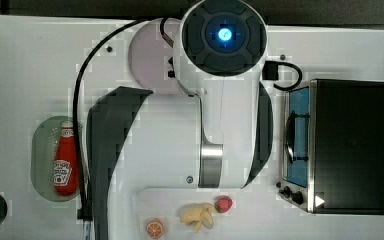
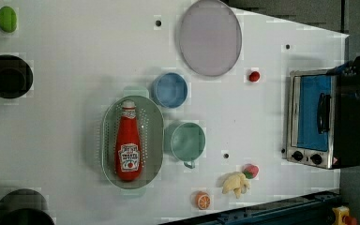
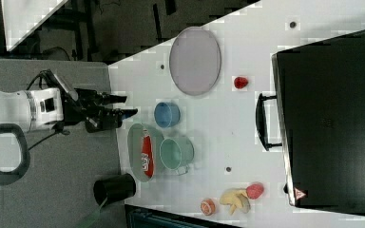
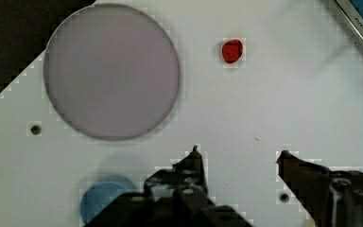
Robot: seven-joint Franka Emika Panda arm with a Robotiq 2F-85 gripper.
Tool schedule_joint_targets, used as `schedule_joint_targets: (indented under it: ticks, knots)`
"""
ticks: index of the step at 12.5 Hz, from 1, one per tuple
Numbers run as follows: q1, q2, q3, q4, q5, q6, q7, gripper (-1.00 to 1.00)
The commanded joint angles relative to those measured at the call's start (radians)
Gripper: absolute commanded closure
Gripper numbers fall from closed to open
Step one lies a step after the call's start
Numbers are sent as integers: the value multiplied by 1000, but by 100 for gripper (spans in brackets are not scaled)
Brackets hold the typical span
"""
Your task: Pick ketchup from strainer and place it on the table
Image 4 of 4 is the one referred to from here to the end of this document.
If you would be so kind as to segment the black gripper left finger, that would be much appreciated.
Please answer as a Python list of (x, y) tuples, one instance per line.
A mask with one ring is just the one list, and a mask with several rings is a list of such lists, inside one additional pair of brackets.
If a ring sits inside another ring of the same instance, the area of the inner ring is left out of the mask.
[(141, 192), (126, 192), (84, 227), (253, 227), (232, 207), (208, 196), (197, 147), (170, 169), (147, 178)]

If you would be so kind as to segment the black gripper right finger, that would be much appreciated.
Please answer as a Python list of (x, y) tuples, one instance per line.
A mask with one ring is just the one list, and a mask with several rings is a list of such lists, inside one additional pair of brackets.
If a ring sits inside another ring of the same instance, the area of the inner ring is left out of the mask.
[(278, 174), (316, 227), (363, 227), (363, 172), (332, 170), (284, 150)]

